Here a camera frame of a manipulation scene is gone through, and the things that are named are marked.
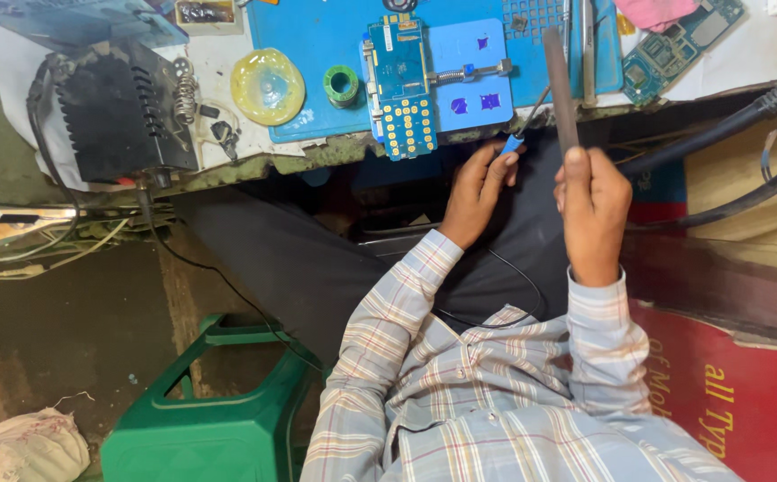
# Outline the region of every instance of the blue circuit board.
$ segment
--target blue circuit board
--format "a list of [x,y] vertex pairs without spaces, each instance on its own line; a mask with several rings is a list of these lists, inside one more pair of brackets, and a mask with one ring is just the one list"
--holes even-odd
[[437,148],[427,80],[421,20],[410,14],[384,16],[368,25],[365,50],[374,82],[369,82],[372,115],[388,157],[410,159]]
[[623,93],[639,106],[655,100],[744,11],[739,0],[702,0],[664,32],[643,38],[623,60]]

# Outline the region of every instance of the hand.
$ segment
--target hand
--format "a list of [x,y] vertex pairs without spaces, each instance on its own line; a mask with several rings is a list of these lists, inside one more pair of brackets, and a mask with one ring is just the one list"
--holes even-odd
[[439,233],[466,250],[484,232],[504,185],[516,184],[516,161],[526,151],[496,157],[504,141],[489,141],[457,172]]
[[618,256],[633,198],[630,181],[603,151],[572,148],[555,182],[573,277],[585,287],[607,287],[619,278]]

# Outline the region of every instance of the blue soldering iron handle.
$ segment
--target blue soldering iron handle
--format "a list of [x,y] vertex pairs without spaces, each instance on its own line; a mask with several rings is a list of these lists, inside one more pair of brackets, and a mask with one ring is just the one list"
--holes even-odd
[[501,153],[507,154],[515,151],[517,148],[522,146],[523,140],[524,140],[523,137],[517,137],[515,134],[508,136],[508,141],[505,143],[504,148],[501,150]]

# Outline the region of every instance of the green solder spool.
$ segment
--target green solder spool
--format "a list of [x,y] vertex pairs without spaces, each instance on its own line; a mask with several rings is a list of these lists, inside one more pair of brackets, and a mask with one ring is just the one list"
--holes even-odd
[[335,65],[323,76],[323,89],[336,109],[349,107],[359,93],[359,78],[346,65]]

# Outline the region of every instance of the shirt sleeve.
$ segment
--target shirt sleeve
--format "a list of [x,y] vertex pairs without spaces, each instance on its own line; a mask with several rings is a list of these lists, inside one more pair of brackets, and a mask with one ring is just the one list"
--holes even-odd
[[608,287],[576,283],[568,269],[567,327],[573,371],[570,393],[593,416],[650,413],[642,363],[648,336],[630,318],[626,274]]
[[350,316],[326,382],[302,480],[378,480],[387,436],[383,403],[433,296],[463,255],[430,231],[386,273]]

